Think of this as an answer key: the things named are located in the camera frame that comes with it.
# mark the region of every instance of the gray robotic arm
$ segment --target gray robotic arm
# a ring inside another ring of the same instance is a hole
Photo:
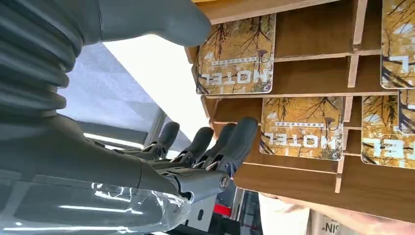
[[[209,20],[189,0],[0,1],[0,230],[164,231],[186,217],[190,202],[225,190],[251,147],[252,118],[207,154],[209,165],[194,164],[204,156],[202,138],[178,157],[180,164],[155,170],[151,160],[162,157],[169,141],[116,152],[56,113],[66,105],[57,88],[68,85],[66,72],[82,46],[149,33],[195,46],[209,31]]]

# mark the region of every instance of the wooden divider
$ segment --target wooden divider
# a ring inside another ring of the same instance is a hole
[[[360,49],[380,54],[381,47],[382,1],[368,0]]]
[[[337,0],[219,0],[198,3],[212,24],[289,11]]]
[[[365,164],[345,156],[342,188],[331,174],[243,164],[235,176],[240,188],[415,223],[414,171]]]
[[[350,121],[344,123],[345,130],[361,130],[362,129],[362,97],[353,97]]]

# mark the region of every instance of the light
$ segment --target light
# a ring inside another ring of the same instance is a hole
[[[115,196],[115,197],[112,197],[111,195],[110,195],[110,193],[108,193],[108,194],[105,194],[104,192],[102,192],[102,191],[96,191],[95,192],[95,196],[98,196],[98,197],[102,197],[102,198],[106,198],[106,199],[112,199],[112,200],[118,200],[118,201],[123,201],[123,202],[131,202],[131,199],[126,199],[126,198],[121,198],[121,197],[118,197],[119,195],[117,195],[117,196]]]
[[[105,137],[105,136],[98,136],[98,135],[89,134],[89,133],[84,133],[84,136],[86,138],[90,138],[90,139],[94,139],[94,140],[98,140],[98,141],[106,141],[106,142],[111,142],[111,143],[117,143],[117,144],[122,144],[122,145],[125,145],[125,146],[141,148],[141,149],[144,148],[144,145],[142,145],[140,143],[123,141],[123,140],[119,140],[119,139],[109,138],[109,137]]]
[[[100,207],[80,207],[80,206],[59,206],[59,207],[60,208],[65,208],[65,209],[75,209],[75,210],[88,210],[88,211],[99,211],[99,212],[118,212],[118,213],[131,212],[131,214],[143,214],[142,212],[135,211],[132,208],[121,210],[121,209],[110,209],[110,208],[100,208]]]
[[[116,150],[124,150],[124,148],[118,148],[118,147],[115,147],[115,146],[112,146],[112,145],[105,145],[105,148],[106,149],[109,149],[109,150],[114,150],[114,149],[116,149]]]
[[[136,231],[131,231],[127,227],[89,227],[89,226],[76,226],[76,227],[48,227],[48,228],[4,228],[4,231],[79,231],[79,230],[93,230],[93,231],[120,231],[123,233],[135,233]]]

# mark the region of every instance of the card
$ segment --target card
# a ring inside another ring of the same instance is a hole
[[[415,136],[398,127],[398,96],[362,97],[362,161],[415,168]]]
[[[343,151],[343,97],[265,98],[259,151],[339,160]]]
[[[382,87],[415,87],[415,0],[383,0],[381,60]]]
[[[276,15],[212,26],[200,45],[198,94],[254,94],[272,89]]]

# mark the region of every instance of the wooden shelf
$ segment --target wooden shelf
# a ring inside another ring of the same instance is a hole
[[[350,55],[352,9],[343,0],[278,13],[276,62]]]
[[[353,97],[351,108],[351,116],[349,122],[344,122],[345,130],[361,130],[362,129],[362,97]]]
[[[260,131],[258,131],[251,152],[244,161],[245,164],[265,165],[270,167],[314,171],[328,174],[335,174],[337,172],[337,161],[288,157],[260,153],[260,136]]]
[[[380,54],[381,47],[382,1],[368,0],[363,37],[360,49]]]
[[[363,163],[345,156],[340,193],[331,174],[243,164],[235,176],[240,188],[375,214],[415,223],[415,171]]]
[[[220,24],[337,0],[219,0],[198,3],[212,24]]]
[[[345,155],[361,156],[362,150],[362,132],[359,130],[349,130],[347,136],[347,146],[344,151]]]
[[[261,123],[262,98],[222,99],[218,101],[214,123],[238,122],[241,118],[253,117]]]
[[[348,88],[346,58],[275,63],[273,88],[267,94],[207,95],[206,98],[391,95],[380,86],[379,56],[362,56],[356,86]]]

